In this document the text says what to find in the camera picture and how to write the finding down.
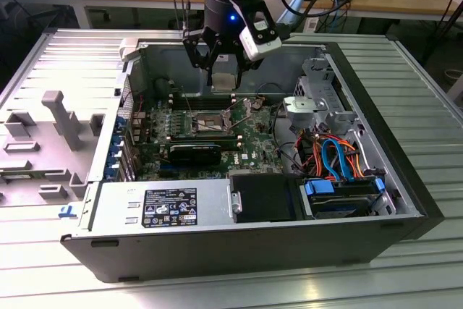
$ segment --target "blue latch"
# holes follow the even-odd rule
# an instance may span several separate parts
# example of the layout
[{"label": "blue latch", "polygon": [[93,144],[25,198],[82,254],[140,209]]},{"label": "blue latch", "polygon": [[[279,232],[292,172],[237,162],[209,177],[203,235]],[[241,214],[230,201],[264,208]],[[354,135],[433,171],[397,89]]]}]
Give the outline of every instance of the blue latch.
[{"label": "blue latch", "polygon": [[304,188],[307,195],[325,195],[334,193],[333,184],[328,180],[307,181],[304,185]]},{"label": "blue latch", "polygon": [[122,142],[122,137],[120,135],[113,135],[111,137],[111,144],[119,145]]},{"label": "blue latch", "polygon": [[375,184],[379,192],[383,193],[384,191],[386,191],[386,186],[384,186],[383,180],[381,180],[379,177],[375,179]]},{"label": "blue latch", "polygon": [[61,207],[61,210],[60,210],[60,213],[58,214],[58,217],[60,219],[64,218],[64,217],[69,217],[69,218],[77,217],[77,214],[74,213],[73,209],[74,209],[74,207],[69,206],[69,205]]},{"label": "blue latch", "polygon": [[125,127],[125,125],[127,124],[127,121],[125,120],[124,117],[116,117],[116,127],[117,128],[120,128],[120,127]]},{"label": "blue latch", "polygon": [[311,181],[307,181],[304,185],[304,188],[305,188],[305,193],[307,195],[313,195],[314,191],[313,191],[313,186],[312,186]]},{"label": "blue latch", "polygon": [[328,180],[313,180],[313,189],[317,194],[334,193],[334,187],[331,181]]}]

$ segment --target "slotted metal surface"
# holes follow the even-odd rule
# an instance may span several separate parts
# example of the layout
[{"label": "slotted metal surface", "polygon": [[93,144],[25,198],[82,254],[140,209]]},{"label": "slotted metal surface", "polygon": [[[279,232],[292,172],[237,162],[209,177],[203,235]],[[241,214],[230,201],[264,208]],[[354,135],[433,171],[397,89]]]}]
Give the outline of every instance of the slotted metal surface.
[{"label": "slotted metal surface", "polygon": [[[79,49],[107,55],[123,38],[152,38],[156,33],[63,30],[50,38],[46,52]],[[175,34],[167,33],[169,38]],[[339,43],[446,216],[442,224],[420,240],[391,247],[369,265],[104,284],[58,243],[61,231],[69,230],[57,219],[59,206],[2,208],[0,297],[8,298],[0,301],[0,306],[54,308],[66,303],[67,307],[81,308],[104,303],[115,308],[460,308],[462,115],[407,52],[383,36],[311,35],[310,40]],[[69,62],[76,63],[42,60],[36,65],[47,63],[47,69],[60,70]],[[79,64],[88,71],[85,78],[91,78],[95,85],[119,71],[115,60]],[[41,78],[40,69],[33,71],[27,83]]]}]

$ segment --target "desk leg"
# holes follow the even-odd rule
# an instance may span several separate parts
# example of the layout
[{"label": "desk leg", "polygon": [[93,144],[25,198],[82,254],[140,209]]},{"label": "desk leg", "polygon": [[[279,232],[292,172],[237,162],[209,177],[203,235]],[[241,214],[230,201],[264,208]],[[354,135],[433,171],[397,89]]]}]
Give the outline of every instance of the desk leg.
[{"label": "desk leg", "polygon": [[447,92],[447,95],[452,101],[455,101],[462,92],[463,92],[463,74],[454,83],[454,85],[451,86],[450,90]]},{"label": "desk leg", "polygon": [[74,9],[75,17],[77,18],[77,22],[79,23],[79,27],[81,29],[91,29],[92,28],[92,21],[88,16],[87,9],[83,4],[73,4],[72,8]]}]

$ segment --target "electronic equipment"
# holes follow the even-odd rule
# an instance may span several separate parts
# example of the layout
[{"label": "electronic equipment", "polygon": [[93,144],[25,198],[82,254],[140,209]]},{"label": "electronic equipment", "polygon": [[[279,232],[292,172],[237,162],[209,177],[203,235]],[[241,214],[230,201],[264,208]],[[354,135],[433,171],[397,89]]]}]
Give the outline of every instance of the electronic equipment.
[{"label": "electronic equipment", "polygon": [[104,282],[364,263],[439,224],[338,45],[275,29],[264,0],[206,0],[200,32],[91,62],[120,68],[97,109],[67,85],[10,106],[4,205],[82,200],[60,241]]}]

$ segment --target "sticker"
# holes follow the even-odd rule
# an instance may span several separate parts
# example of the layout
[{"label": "sticker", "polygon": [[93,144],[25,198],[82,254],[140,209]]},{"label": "sticker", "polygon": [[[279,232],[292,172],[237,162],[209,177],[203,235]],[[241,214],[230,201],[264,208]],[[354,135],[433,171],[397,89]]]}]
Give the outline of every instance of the sticker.
[{"label": "sticker", "polygon": [[196,189],[145,191],[142,225],[145,228],[197,225]]},{"label": "sticker", "polygon": [[219,54],[216,59],[216,62],[228,62],[228,61],[229,61],[228,54]]}]

